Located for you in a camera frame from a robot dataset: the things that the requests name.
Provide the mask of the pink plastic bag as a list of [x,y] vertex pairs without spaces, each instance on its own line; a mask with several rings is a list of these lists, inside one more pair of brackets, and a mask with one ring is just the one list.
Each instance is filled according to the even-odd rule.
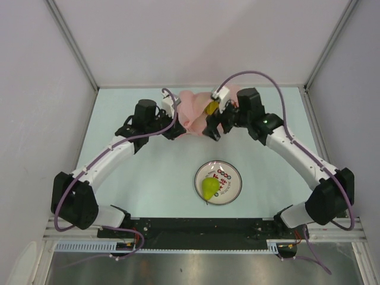
[[202,136],[208,116],[204,109],[213,101],[211,92],[193,93],[191,90],[183,90],[179,93],[179,98],[181,103],[178,106],[178,119],[186,134]]

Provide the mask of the white printed plate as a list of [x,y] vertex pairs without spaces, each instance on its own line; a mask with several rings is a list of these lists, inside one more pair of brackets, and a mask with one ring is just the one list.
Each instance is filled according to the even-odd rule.
[[194,187],[197,194],[202,198],[201,183],[205,178],[214,177],[220,182],[220,188],[214,194],[208,204],[227,205],[233,202],[241,193],[242,178],[238,170],[225,161],[215,160],[203,164],[194,177]]

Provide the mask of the green fake pear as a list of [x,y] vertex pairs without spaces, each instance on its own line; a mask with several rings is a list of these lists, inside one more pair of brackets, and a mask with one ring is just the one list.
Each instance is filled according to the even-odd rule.
[[220,182],[217,178],[210,177],[205,178],[201,183],[202,188],[202,198],[206,203],[214,196],[215,193],[219,191]]

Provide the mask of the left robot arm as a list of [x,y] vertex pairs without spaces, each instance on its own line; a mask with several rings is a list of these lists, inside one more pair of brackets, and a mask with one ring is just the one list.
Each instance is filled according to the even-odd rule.
[[136,154],[156,135],[168,140],[185,133],[178,120],[177,96],[166,96],[161,106],[150,99],[141,99],[134,114],[115,132],[111,142],[91,162],[70,174],[60,172],[53,181],[51,212],[54,227],[63,219],[70,228],[88,229],[90,226],[110,227],[118,237],[127,236],[131,222],[125,219],[125,210],[113,205],[99,205],[95,193],[104,180],[126,159]]

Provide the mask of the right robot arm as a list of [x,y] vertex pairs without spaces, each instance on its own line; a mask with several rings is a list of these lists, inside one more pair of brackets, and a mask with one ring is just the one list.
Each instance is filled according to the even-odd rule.
[[265,111],[255,88],[238,91],[237,104],[233,104],[227,87],[212,92],[210,99],[203,135],[218,141],[218,127],[225,134],[234,127],[247,129],[253,140],[285,159],[312,191],[305,202],[290,205],[275,215],[274,232],[278,237],[288,238],[304,224],[324,226],[343,211],[348,212],[350,225],[341,229],[354,228],[354,174],[350,169],[340,170],[309,151],[290,132],[285,118]]

